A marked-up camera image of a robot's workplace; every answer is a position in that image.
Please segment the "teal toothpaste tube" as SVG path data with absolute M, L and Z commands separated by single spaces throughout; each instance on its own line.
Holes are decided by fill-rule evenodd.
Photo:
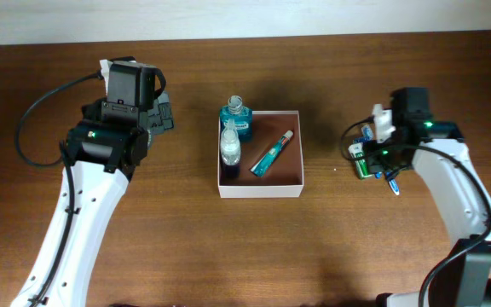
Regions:
M 256 177 L 263 177 L 280 153 L 293 138 L 294 132 L 288 130 L 279 141 L 250 169 Z

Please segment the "teal mouthwash bottle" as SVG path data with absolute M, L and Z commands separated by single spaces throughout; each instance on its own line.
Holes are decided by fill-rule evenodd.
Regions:
M 240 96 L 230 96 L 228 104 L 223 106 L 219 113 L 220 125 L 226 126 L 228 121 L 234 121 L 241 142 L 249 142 L 252 138 L 253 113 L 249 107 L 244 105 Z

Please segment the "green Dettol soap bar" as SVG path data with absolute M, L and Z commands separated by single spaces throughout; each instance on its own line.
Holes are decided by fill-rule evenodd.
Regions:
M 364 156 L 362 143 L 360 142 L 351 144 L 348 150 L 351 158 L 355 159 Z M 367 168 L 367 163 L 364 159 L 354 160 L 354 164 L 355 164 L 356 174 L 360 180 L 367 179 L 373 176 L 373 174 L 369 172 Z

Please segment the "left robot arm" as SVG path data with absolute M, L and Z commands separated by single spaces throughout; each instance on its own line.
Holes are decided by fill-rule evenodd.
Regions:
M 106 94 L 60 143 L 61 191 L 14 306 L 83 306 L 111 216 L 155 136 L 174 128 L 162 71 L 133 56 L 102 60 Z

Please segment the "clear pump soap bottle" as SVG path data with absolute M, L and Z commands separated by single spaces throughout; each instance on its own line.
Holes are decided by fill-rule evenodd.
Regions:
M 227 179 L 237 178 L 240 174 L 241 146 L 234 119 L 226 123 L 221 133 L 219 148 L 224 176 Z

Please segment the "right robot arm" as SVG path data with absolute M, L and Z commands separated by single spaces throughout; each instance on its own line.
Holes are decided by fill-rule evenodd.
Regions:
M 424 181 L 452 249 L 415 293 L 382 293 L 382 307 L 491 306 L 491 197 L 454 122 L 436 121 L 425 88 L 402 88 L 390 107 L 373 107 L 375 137 L 363 147 L 367 169 L 413 170 Z

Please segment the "blue white toothbrush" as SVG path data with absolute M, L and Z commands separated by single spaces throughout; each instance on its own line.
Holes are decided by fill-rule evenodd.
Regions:
M 374 132 L 373 132 L 373 130 L 369 124 L 364 124 L 361 127 L 361 133 L 366 138 L 366 142 L 372 141 L 374 139 Z M 391 190 L 393 191 L 393 193 L 395 195 L 399 195 L 400 189 L 397 185 L 395 178 L 391 178 L 389 172 L 385 172 L 384 177 L 385 177 L 386 182 L 389 184 Z

